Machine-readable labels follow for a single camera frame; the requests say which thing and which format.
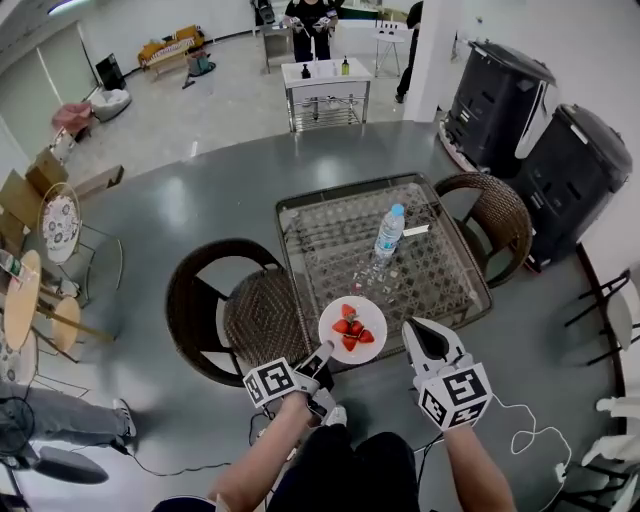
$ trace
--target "standing person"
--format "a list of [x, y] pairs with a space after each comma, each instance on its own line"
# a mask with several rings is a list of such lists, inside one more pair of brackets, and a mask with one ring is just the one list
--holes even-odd
[[[282, 466], [307, 430], [312, 413], [307, 396], [288, 395], [275, 420], [238, 462], [215, 482], [209, 499], [176, 497], [154, 512], [251, 512], [271, 492]], [[336, 407], [327, 425], [315, 430], [274, 491], [268, 512], [419, 512], [415, 460], [409, 445], [390, 432], [356, 450]], [[515, 512], [509, 484], [472, 428], [444, 432], [453, 479], [465, 512]]]
[[396, 102], [404, 103], [404, 97], [409, 91], [411, 85], [411, 74], [413, 73], [413, 62], [416, 60], [416, 50], [418, 49], [418, 37], [420, 36], [420, 20], [422, 19], [422, 2], [418, 2], [411, 7], [409, 16], [407, 16], [407, 27], [413, 29], [413, 38], [411, 39], [411, 50], [409, 50], [409, 65], [404, 70], [400, 85], [398, 85]]
[[[304, 30], [296, 23], [296, 18], [304, 26]], [[317, 23], [323, 18], [329, 21], [318, 26]], [[331, 58], [329, 30], [338, 24], [338, 13], [333, 0], [291, 0], [285, 11], [285, 23], [293, 26], [293, 52], [296, 62], [308, 62], [313, 59], [312, 37], [318, 60]]]

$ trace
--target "glass tabletop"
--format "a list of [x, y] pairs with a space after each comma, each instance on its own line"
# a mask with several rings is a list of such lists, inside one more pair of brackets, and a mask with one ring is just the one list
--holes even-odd
[[[390, 261], [380, 265], [373, 246], [382, 218], [395, 203], [404, 205], [405, 231]], [[324, 308], [346, 295], [368, 298], [387, 320], [387, 342], [374, 361], [404, 350], [400, 330], [409, 317], [455, 329], [492, 307], [469, 248], [419, 174], [285, 199], [276, 211], [309, 350], [320, 344]]]

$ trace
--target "metal chair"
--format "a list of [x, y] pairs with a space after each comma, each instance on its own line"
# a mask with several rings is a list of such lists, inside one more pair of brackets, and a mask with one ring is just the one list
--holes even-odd
[[620, 290], [628, 283], [631, 283], [635, 287], [636, 293], [640, 295], [640, 264], [624, 270], [618, 277], [600, 285], [598, 288], [580, 295], [578, 300], [595, 295], [596, 301], [564, 324], [565, 327], [569, 327], [598, 306], [606, 306], [606, 323], [604, 329], [600, 331], [600, 334], [614, 335], [619, 345], [606, 354], [588, 361], [587, 366], [591, 366], [598, 361], [617, 354], [621, 350], [628, 350], [633, 343], [640, 339], [640, 335], [633, 336], [633, 330], [640, 328], [640, 323], [633, 323], [629, 305], [620, 293]]
[[82, 228], [87, 228], [104, 237], [113, 239], [120, 251], [120, 269], [116, 290], [120, 288], [122, 271], [124, 267], [124, 252], [119, 238], [93, 228], [83, 222], [78, 197], [68, 183], [56, 183], [42, 198], [40, 212], [38, 214], [38, 238], [43, 251], [49, 260], [55, 263], [66, 278], [73, 282], [63, 265], [75, 254], [79, 253], [78, 246], [91, 251], [88, 258], [87, 271], [84, 277], [84, 294], [86, 303], [89, 302], [89, 272], [91, 263], [96, 255], [96, 250], [80, 241]]
[[[558, 503], [565, 501], [574, 506], [590, 510], [591, 512], [628, 512], [633, 504], [633, 494], [638, 482], [638, 475], [632, 473], [619, 473], [616, 471], [610, 471], [602, 469], [597, 466], [588, 465], [584, 466], [584, 469], [588, 469], [593, 473], [599, 473], [609, 477], [609, 481], [604, 488], [596, 490], [586, 490], [578, 492], [561, 491], [556, 499], [552, 503], [550, 510], [555, 510]], [[615, 485], [609, 485], [612, 480], [619, 480], [621, 483]], [[599, 499], [603, 496], [610, 495], [611, 493], [618, 492], [613, 505], [607, 506], [590, 499]]]

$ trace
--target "water bottle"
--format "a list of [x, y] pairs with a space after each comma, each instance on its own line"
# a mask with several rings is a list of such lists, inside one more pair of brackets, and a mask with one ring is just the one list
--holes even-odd
[[31, 271], [18, 258], [2, 249], [0, 249], [0, 267], [18, 281], [28, 281], [31, 277]]
[[398, 240], [404, 231], [404, 206], [394, 204], [391, 211], [384, 216], [378, 238], [374, 247], [376, 256], [379, 259], [388, 259], [396, 250]]

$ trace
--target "chair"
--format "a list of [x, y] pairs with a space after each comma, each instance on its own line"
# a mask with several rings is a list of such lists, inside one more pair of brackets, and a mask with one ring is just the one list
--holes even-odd
[[116, 117], [131, 103], [131, 95], [127, 91], [114, 89], [113, 91], [100, 91], [91, 98], [93, 114], [101, 123]]
[[[491, 258], [505, 247], [511, 246], [513, 249], [511, 262], [487, 282], [490, 288], [495, 288], [511, 279], [529, 256], [533, 240], [531, 218], [527, 207], [513, 189], [488, 174], [456, 174], [445, 178], [435, 186], [440, 196], [453, 190], [469, 188], [480, 190], [480, 197], [463, 220], [455, 220], [480, 269], [486, 275]], [[485, 251], [478, 236], [468, 226], [470, 219], [480, 226], [489, 239], [491, 243], [489, 253]]]
[[[198, 277], [205, 267], [226, 257], [247, 258], [262, 267], [228, 297]], [[230, 346], [222, 344], [216, 329], [219, 302], [224, 303], [224, 332]], [[221, 240], [189, 254], [171, 277], [165, 311], [178, 352], [197, 371], [228, 386], [243, 386], [239, 359], [259, 366], [284, 356], [293, 364], [309, 352], [287, 272], [250, 240]], [[211, 353], [228, 354], [236, 373], [212, 362], [205, 355]]]
[[[633, 504], [633, 494], [638, 482], [638, 475], [629, 473], [618, 473], [616, 471], [609, 471], [593, 465], [584, 466], [585, 469], [593, 472], [606, 475], [609, 477], [609, 481], [604, 488], [596, 490], [587, 490], [579, 492], [567, 492], [561, 491], [556, 499], [552, 503], [550, 510], [555, 510], [558, 503], [565, 501], [571, 503], [577, 507], [592, 512], [628, 512]], [[620, 480], [622, 483], [609, 486], [612, 480]], [[585, 498], [599, 499], [603, 496], [610, 495], [613, 492], [619, 491], [613, 506], [607, 506], [596, 501], [587, 500]]]
[[124, 252], [122, 250], [122, 242], [119, 238], [92, 228], [82, 220], [80, 211], [80, 203], [73, 187], [68, 183], [56, 183], [53, 185], [42, 198], [40, 212], [38, 214], [38, 234], [43, 252], [49, 260], [55, 263], [65, 277], [73, 282], [73, 279], [64, 270], [63, 265], [71, 259], [71, 257], [79, 253], [78, 246], [91, 251], [88, 258], [87, 271], [84, 278], [84, 294], [86, 303], [89, 302], [89, 272], [91, 263], [95, 257], [96, 250], [80, 241], [82, 229], [87, 228], [104, 237], [114, 240], [120, 252], [120, 269], [118, 271], [118, 280], [116, 282], [116, 290], [120, 288], [122, 279], [122, 271], [124, 267]]
[[636, 293], [640, 295], [640, 264], [624, 270], [618, 277], [600, 285], [598, 288], [580, 295], [578, 300], [596, 295], [596, 301], [564, 324], [565, 327], [569, 327], [598, 306], [606, 306], [606, 323], [604, 329], [600, 331], [600, 334], [614, 335], [619, 345], [606, 354], [587, 362], [587, 366], [591, 366], [598, 361], [617, 354], [621, 350], [628, 350], [633, 343], [640, 339], [640, 335], [636, 337], [633, 336], [633, 330], [640, 328], [640, 323], [633, 323], [627, 301], [624, 296], [619, 293], [629, 282], [635, 287]]

